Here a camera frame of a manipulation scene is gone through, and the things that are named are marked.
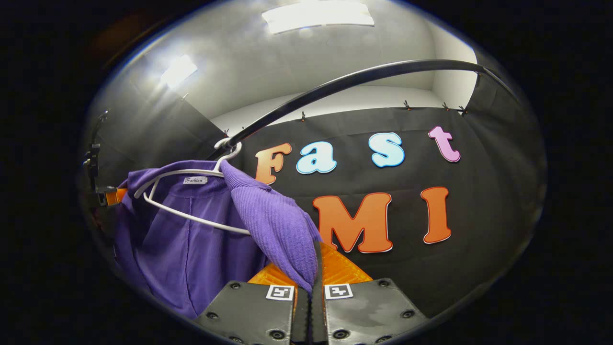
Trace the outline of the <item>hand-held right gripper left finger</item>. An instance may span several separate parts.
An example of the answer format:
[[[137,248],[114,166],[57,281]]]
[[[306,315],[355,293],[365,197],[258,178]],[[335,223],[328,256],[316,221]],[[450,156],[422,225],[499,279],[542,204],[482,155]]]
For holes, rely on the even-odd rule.
[[[195,320],[239,345],[308,345],[309,297],[274,264],[231,280]]]

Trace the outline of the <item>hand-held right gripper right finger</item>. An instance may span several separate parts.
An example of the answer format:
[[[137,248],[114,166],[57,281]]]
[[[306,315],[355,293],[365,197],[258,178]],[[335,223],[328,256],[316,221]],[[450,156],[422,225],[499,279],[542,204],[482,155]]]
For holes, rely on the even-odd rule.
[[[310,301],[313,345],[398,345],[418,334],[427,317],[392,279],[326,284],[325,276],[350,272],[345,257],[326,244],[315,245],[318,274]]]

